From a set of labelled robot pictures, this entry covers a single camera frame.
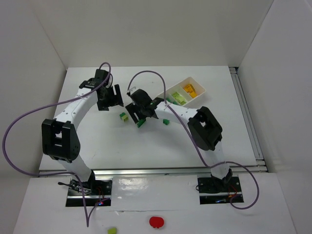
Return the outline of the dark green base brick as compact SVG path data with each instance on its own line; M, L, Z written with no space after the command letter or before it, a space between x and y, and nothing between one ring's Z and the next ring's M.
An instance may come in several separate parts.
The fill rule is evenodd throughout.
M137 125L138 128L140 128L145 122L146 122L146 119L140 119L140 120L136 123L136 125Z

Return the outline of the light green bottom brick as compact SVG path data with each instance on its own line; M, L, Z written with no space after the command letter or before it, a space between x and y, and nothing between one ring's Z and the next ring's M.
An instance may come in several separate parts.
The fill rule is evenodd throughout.
M127 122L129 120L129 117L127 115L123 115L121 119L123 122Z

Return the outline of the small dark green brick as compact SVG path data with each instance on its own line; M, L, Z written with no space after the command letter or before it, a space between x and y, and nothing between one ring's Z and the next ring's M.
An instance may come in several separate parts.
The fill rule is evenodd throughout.
M170 124L170 121L169 121L168 119L163 119L163 124L169 125L169 124Z

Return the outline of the yellow lego brick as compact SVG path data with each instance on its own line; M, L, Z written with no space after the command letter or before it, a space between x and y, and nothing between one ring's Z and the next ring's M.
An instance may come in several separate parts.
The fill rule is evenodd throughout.
M197 93L195 91L195 88L191 84L185 85L183 87L183 89L191 98L197 97Z

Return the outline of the light green base brick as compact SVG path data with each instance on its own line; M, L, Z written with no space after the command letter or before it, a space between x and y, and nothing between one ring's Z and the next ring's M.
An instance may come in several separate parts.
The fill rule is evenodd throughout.
M178 98L176 99L176 101L177 101L177 102L179 103L179 105L181 105L181 106L183 106L183 105L185 105L185 104L187 103L184 97L178 97Z

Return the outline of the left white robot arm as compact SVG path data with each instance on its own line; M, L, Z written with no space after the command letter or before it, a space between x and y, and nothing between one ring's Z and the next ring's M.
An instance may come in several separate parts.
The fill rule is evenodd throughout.
M83 187L88 192L95 187L96 179L79 155L77 129L94 105L99 111L123 106L120 87L112 83L113 76L108 71L96 69L93 78L81 83L75 100L54 119L45 119L41 125L43 153L74 173L72 186Z

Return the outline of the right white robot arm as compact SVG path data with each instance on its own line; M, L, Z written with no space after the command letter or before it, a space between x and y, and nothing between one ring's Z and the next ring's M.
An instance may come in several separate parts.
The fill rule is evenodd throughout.
M209 160L209 164L203 163L211 169L214 184L219 188L228 186L233 173L222 150L222 127L207 107L192 109L170 104L160 97L151 99L144 90L136 88L128 90L127 95L132 102L126 110L135 123L149 117L181 124L195 149L203 153L201 160Z

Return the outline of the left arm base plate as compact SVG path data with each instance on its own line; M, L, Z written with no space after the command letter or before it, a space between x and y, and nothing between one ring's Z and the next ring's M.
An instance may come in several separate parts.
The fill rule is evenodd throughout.
M112 183L111 179L96 180L92 189L84 188L86 206L93 207L98 202L98 206L111 206ZM71 181L67 186L69 189L65 206L83 207L81 188L78 184Z

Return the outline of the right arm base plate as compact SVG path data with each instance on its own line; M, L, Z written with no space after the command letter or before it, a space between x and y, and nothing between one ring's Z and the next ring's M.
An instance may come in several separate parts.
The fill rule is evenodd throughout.
M234 176L225 187L218 187L211 177L198 177L195 189L199 192L200 205L243 203L239 177Z

